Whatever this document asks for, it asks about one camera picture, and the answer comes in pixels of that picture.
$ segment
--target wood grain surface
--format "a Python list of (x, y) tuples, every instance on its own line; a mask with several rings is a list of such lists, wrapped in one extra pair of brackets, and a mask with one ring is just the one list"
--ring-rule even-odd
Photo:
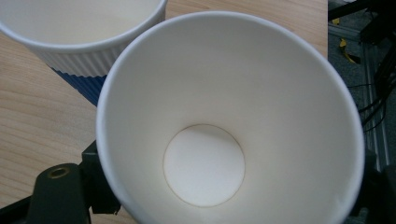
[[(231, 10), (274, 21), (327, 55), (326, 0), (169, 0), (166, 19)], [(95, 138), (96, 108), (24, 46), (0, 35), (0, 207), (32, 194), (35, 178), (80, 153)], [(134, 223), (93, 215), (92, 223)]]

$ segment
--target black cable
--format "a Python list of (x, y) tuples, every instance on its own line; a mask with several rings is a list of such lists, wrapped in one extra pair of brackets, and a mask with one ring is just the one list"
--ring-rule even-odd
[(373, 130), (374, 128), (378, 127), (378, 126), (382, 123), (382, 121), (384, 121), (386, 115), (387, 115), (387, 103), (384, 103), (384, 106), (382, 106), (382, 116), (381, 116), (381, 120), (380, 120), (379, 122), (377, 122), (375, 126), (373, 126), (373, 127), (369, 128), (369, 129), (365, 130), (364, 132), (365, 132), (365, 133), (368, 133), (368, 132), (370, 132), (371, 130)]
[(361, 85), (356, 85), (356, 86), (348, 86), (349, 89), (353, 88), (358, 88), (358, 87), (369, 87), (369, 86), (374, 86), (375, 84), (368, 83), (368, 84), (361, 84)]
[(373, 118), (373, 116), (378, 112), (378, 110), (386, 103), (386, 101), (388, 100), (388, 98), (389, 98), (390, 94), (392, 93), (393, 89), (395, 89), (395, 87), (396, 87), (396, 82), (393, 82), (393, 83), (391, 83), (389, 85), (390, 86), (387, 89), (386, 93), (384, 94), (384, 97), (379, 98), (379, 105), (377, 107), (375, 107), (373, 112), (361, 122), (361, 125), (363, 127)]

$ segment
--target paper cup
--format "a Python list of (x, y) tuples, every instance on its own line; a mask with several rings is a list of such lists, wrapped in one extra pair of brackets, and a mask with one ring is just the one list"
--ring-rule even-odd
[(167, 0), (6, 0), (0, 30), (97, 105), (112, 64), (164, 20)]
[(363, 135), (343, 80), (266, 20), (200, 12), (117, 59), (99, 100), (107, 180), (139, 223), (341, 223)]

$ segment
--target yellow object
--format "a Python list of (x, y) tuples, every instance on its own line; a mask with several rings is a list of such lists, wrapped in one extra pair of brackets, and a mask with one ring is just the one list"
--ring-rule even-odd
[(340, 18), (332, 20), (332, 24), (334, 24), (334, 25), (340, 24)]
[(355, 61), (353, 61), (349, 54), (347, 54), (346, 48), (347, 48), (347, 41), (344, 38), (341, 38), (341, 42), (340, 42), (340, 50), (342, 51), (343, 55), (347, 58), (347, 60), (350, 63), (356, 63)]

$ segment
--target black metal bracket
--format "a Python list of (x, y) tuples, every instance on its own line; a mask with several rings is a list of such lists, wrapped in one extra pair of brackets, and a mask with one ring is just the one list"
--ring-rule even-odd
[(33, 195), (0, 209), (1, 223), (91, 223), (94, 214), (117, 214), (120, 203), (111, 191), (93, 142), (82, 163), (50, 167), (36, 179)]

